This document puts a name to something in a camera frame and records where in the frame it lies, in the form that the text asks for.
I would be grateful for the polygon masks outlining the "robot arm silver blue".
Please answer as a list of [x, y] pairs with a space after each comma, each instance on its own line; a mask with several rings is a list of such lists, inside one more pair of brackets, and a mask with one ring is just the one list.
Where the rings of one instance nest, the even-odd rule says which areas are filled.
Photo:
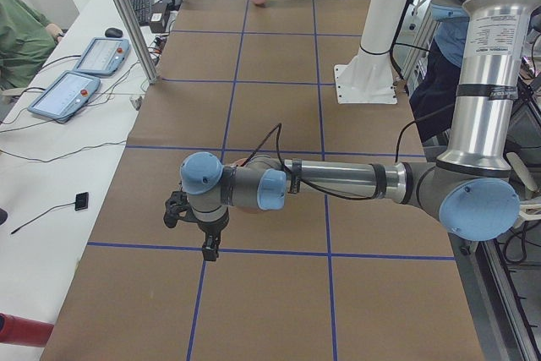
[[239, 166], [208, 152], [188, 156], [164, 222], [192, 222], [204, 233], [202, 254], [219, 255], [233, 206], [279, 210], [303, 186], [344, 200], [390, 199], [419, 208], [471, 242], [508, 231], [520, 200], [503, 157], [528, 22], [540, 0], [433, 0], [437, 12], [463, 8], [469, 18], [451, 137], [433, 163], [346, 164], [251, 154]]

